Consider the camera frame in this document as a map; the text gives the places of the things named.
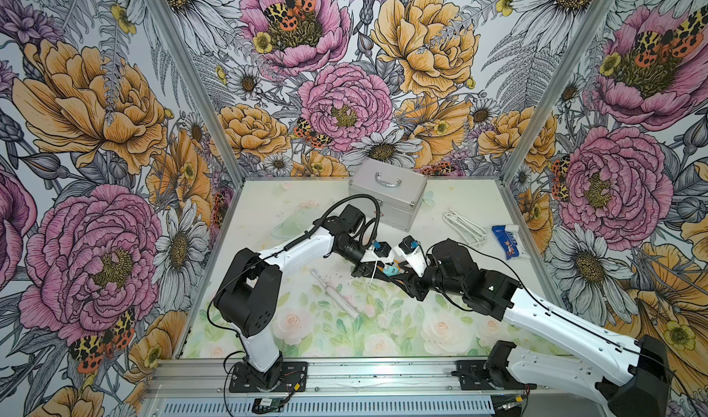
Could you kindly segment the teal USB charger plug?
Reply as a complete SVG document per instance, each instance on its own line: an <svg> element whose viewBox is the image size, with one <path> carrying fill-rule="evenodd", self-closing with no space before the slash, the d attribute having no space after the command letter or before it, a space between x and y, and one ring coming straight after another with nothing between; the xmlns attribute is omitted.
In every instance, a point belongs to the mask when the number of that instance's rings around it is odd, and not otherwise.
<svg viewBox="0 0 708 417"><path fill-rule="evenodd" d="M393 277L393 276L396 276L400 273L400 269L398 269L398 267L394 267L394 266L386 266L385 269L383 270L383 273L387 277Z"/></svg>

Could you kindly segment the white electric toothbrush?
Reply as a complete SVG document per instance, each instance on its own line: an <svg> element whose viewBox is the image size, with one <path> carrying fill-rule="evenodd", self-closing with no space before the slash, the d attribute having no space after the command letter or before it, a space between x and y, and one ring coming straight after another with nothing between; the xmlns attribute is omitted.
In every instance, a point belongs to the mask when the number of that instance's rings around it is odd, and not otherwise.
<svg viewBox="0 0 708 417"><path fill-rule="evenodd" d="M356 306L354 298L351 295L347 295L344 292L344 288L336 284L336 280L315 269L312 269L310 273L320 284L323 291L344 313L352 319L357 319L361 315L361 310Z"/></svg>

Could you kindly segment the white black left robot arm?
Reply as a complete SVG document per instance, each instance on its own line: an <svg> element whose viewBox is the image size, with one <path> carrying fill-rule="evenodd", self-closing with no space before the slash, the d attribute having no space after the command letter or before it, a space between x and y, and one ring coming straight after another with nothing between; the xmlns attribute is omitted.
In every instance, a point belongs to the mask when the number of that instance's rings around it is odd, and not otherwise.
<svg viewBox="0 0 708 417"><path fill-rule="evenodd" d="M272 249L248 247L232 259L207 312L216 310L236 333L244 360L232 375L250 387L273 391L284 384L284 357L269 328L287 277L319 258L336 254L356 270L374 272L383 257L375 243L381 204L371 195L348 196L328 208L311 229Z"/></svg>

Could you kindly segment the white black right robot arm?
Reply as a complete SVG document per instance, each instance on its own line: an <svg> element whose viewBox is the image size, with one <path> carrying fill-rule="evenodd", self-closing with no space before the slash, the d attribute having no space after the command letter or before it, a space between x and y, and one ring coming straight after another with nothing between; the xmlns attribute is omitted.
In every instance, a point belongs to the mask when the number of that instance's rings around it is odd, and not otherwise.
<svg viewBox="0 0 708 417"><path fill-rule="evenodd" d="M374 276L422 301L435 292L457 306L532 332L565 357L496 341L483 379L504 389L550 387L593 400L614 416L664 416L672 377L667 348L655 338L633 339L599 327L527 289L516 277L485 270L472 247L446 239L424 250L412 237L398 246L374 243Z"/></svg>

